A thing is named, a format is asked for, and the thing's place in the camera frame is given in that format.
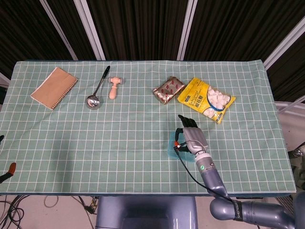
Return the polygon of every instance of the spiral notebook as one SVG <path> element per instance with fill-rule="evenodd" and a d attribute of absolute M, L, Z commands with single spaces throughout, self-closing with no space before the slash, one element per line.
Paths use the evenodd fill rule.
<path fill-rule="evenodd" d="M 31 97 L 53 110 L 77 81 L 77 78 L 56 67 L 47 79 L 31 94 Z"/>

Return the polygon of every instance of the black curtain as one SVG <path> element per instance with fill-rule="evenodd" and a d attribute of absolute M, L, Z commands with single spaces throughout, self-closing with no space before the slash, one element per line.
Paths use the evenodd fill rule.
<path fill-rule="evenodd" d="M 304 15 L 303 0 L 199 0 L 184 59 L 264 61 Z"/>
<path fill-rule="evenodd" d="M 305 34 L 268 69 L 276 101 L 293 102 L 305 95 Z"/>
<path fill-rule="evenodd" d="M 58 23 L 79 60 L 96 60 L 73 0 L 48 0 Z"/>
<path fill-rule="evenodd" d="M 187 0 L 88 0 L 107 60 L 176 60 Z"/>
<path fill-rule="evenodd" d="M 72 57 L 38 0 L 0 4 L 0 72 L 11 78 L 17 61 L 71 60 Z"/>

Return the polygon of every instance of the snack package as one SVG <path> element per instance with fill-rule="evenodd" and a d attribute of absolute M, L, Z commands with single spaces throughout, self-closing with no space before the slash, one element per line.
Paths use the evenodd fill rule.
<path fill-rule="evenodd" d="M 224 94 L 198 78 L 193 78 L 178 101 L 190 108 L 221 123 L 226 109 L 234 102 L 235 97 Z"/>
<path fill-rule="evenodd" d="M 163 104 L 167 104 L 184 87 L 180 80 L 171 76 L 162 86 L 155 88 L 153 93 Z"/>

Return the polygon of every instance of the yellow bag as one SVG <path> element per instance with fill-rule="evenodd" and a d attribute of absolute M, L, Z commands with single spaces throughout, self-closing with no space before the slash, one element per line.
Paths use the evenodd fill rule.
<path fill-rule="evenodd" d="M 223 94 L 198 78 L 193 78 L 181 92 L 178 101 L 221 123 L 226 109 L 235 97 Z"/>

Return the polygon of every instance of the table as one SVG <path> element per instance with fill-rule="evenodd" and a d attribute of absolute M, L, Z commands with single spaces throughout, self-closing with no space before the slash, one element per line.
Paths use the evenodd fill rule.
<path fill-rule="evenodd" d="M 86 96 L 103 70 L 124 79 L 110 100 L 111 85 L 89 110 Z M 79 78 L 49 110 L 30 94 L 55 67 Z M 188 83 L 198 77 L 236 101 L 220 125 L 172 99 L 160 104 L 152 93 L 169 76 Z M 261 60 L 251 62 L 17 62 L 0 112 L 0 172 L 17 163 L 2 194 L 174 194 L 206 195 L 181 163 L 167 155 L 169 133 L 182 114 L 203 130 L 209 152 L 231 195 L 295 192 L 282 130 Z M 201 181 L 195 164 L 189 170 Z"/>

